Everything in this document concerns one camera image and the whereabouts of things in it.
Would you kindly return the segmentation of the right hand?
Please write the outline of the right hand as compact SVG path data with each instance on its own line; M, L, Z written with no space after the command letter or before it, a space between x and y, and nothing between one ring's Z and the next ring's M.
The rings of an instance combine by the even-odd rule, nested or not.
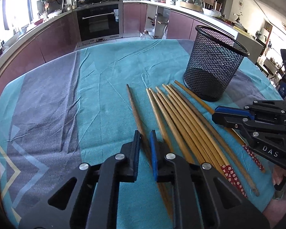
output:
M272 171L273 185L279 185L283 181L283 177L286 177L286 170L275 165Z

